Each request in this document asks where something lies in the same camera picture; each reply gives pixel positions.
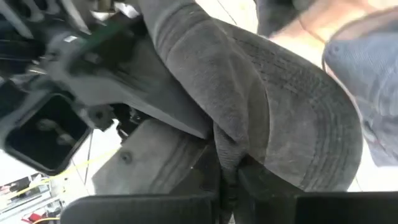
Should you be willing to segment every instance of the yellow wire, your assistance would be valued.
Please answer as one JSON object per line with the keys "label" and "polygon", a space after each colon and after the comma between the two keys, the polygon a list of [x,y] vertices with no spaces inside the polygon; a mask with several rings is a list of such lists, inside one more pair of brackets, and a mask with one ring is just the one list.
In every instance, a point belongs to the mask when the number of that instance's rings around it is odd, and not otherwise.
{"label": "yellow wire", "polygon": [[53,180],[53,179],[56,179],[56,178],[59,178],[59,177],[65,175],[65,174],[68,174],[68,173],[70,173],[70,172],[72,171],[72,169],[77,170],[78,168],[81,168],[81,167],[83,167],[83,166],[86,166],[86,165],[88,165],[88,164],[91,164],[91,163],[94,162],[94,161],[96,162],[96,161],[98,161],[99,159],[102,159],[103,157],[107,156],[108,154],[115,153],[116,151],[117,151],[117,149],[109,150],[109,151],[105,152],[104,154],[102,154],[102,155],[100,155],[100,156],[97,156],[97,157],[94,158],[94,159],[90,159],[90,160],[88,160],[88,161],[82,162],[81,164],[78,164],[77,166],[71,167],[71,168],[69,168],[69,169],[63,171],[63,172],[60,173],[59,175],[55,175],[55,176],[53,176],[53,177],[49,177],[48,179],[42,180],[42,181],[40,181],[40,182],[38,182],[38,183],[36,183],[36,184],[34,184],[34,185],[32,185],[32,186],[29,186],[29,187],[25,188],[24,190],[20,190],[20,191],[18,191],[17,193],[12,194],[11,196],[4,197],[4,199],[5,199],[5,200],[10,200],[10,199],[12,199],[13,197],[16,197],[16,196],[21,195],[21,194],[23,194],[23,193],[25,193],[25,192],[27,192],[27,191],[29,191],[29,190],[32,190],[32,189],[35,188],[35,187],[38,187],[38,186],[43,185],[43,184],[45,184],[45,183],[47,183],[47,182],[50,182],[50,181]]}
{"label": "yellow wire", "polygon": [[38,224],[43,221],[50,221],[50,220],[59,220],[59,218],[42,218],[41,220],[37,220],[36,222],[33,222],[32,224]]}

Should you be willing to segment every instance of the bolt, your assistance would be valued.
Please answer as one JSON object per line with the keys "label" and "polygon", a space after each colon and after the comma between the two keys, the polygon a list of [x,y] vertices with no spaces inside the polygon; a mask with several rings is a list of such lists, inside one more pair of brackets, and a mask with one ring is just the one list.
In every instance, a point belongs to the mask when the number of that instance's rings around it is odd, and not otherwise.
{"label": "bolt", "polygon": [[57,138],[57,144],[60,146],[74,146],[75,140],[69,134],[61,134]]}
{"label": "bolt", "polygon": [[55,121],[50,119],[41,119],[39,122],[37,122],[36,126],[39,131],[50,131],[56,128],[58,125]]}
{"label": "bolt", "polygon": [[130,164],[132,162],[132,156],[130,152],[120,152],[120,158],[125,164]]}

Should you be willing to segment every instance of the wire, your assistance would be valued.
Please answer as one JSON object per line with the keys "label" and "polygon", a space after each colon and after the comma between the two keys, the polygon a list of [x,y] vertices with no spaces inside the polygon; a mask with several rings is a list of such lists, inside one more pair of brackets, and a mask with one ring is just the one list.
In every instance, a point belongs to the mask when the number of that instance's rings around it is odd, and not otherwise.
{"label": "wire", "polygon": [[[90,145],[88,146],[88,153],[87,153],[87,161],[90,160],[91,146],[92,146],[92,143],[93,143],[93,135],[94,135],[94,130],[91,130]],[[86,166],[86,173],[85,173],[85,180],[84,180],[84,184],[85,185],[87,183],[87,175],[88,175],[88,167],[89,166],[90,166],[89,164],[87,164],[87,166]]]}
{"label": "wire", "polygon": [[[72,159],[72,164],[73,164],[73,166],[75,167],[75,169],[76,169],[76,171],[77,171],[77,174],[78,174],[78,176],[79,176],[79,179],[80,179],[81,183],[83,183],[83,178],[81,177],[80,171],[77,169],[76,164],[75,164],[75,162],[73,161],[73,159]],[[88,191],[86,185],[85,185],[84,187],[85,187],[85,190],[86,190],[87,195],[90,195],[90,193],[89,193],[89,191]]]}
{"label": "wire", "polygon": [[42,218],[40,220],[37,220],[36,222],[33,222],[32,224],[38,224],[44,221],[50,221],[50,220],[60,220],[59,218]]}

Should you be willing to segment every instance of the cable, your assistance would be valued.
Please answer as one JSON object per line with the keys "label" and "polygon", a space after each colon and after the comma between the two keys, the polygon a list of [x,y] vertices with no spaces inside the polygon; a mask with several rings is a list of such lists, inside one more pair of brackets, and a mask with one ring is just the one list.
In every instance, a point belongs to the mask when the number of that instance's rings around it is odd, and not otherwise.
{"label": "cable", "polygon": [[[80,179],[81,183],[83,183],[83,178],[81,177],[80,172],[79,172],[79,170],[77,169],[76,164],[75,164],[75,162],[73,161],[73,159],[72,159],[72,164],[73,164],[73,166],[75,167],[75,169],[76,169],[76,171],[77,171],[77,174],[78,174],[78,176],[79,176],[79,179]],[[89,193],[89,191],[88,191],[86,185],[85,185],[84,187],[85,187],[85,190],[86,190],[87,195],[90,195],[90,193]]]}
{"label": "cable", "polygon": [[33,222],[32,224],[38,224],[40,222],[50,221],[50,220],[60,220],[60,219],[59,218],[42,218],[40,220],[37,220],[36,222]]}
{"label": "cable", "polygon": [[[90,160],[91,146],[92,146],[92,143],[93,143],[93,135],[94,135],[94,130],[91,130],[90,145],[88,146],[88,153],[87,153],[87,161]],[[87,164],[87,166],[86,166],[85,180],[83,182],[85,185],[86,185],[86,182],[87,182],[87,175],[88,175],[88,167],[89,166],[90,166],[89,164]]]}

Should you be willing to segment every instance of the black plastic panel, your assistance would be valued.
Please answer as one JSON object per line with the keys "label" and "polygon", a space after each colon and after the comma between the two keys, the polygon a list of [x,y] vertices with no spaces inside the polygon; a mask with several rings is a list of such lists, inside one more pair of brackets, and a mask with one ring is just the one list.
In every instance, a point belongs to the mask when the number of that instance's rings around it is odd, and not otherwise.
{"label": "black plastic panel", "polygon": [[22,126],[10,132],[6,147],[8,153],[20,155],[18,159],[35,164],[35,168],[58,173],[67,165],[87,130],[86,123],[69,102],[55,95]]}

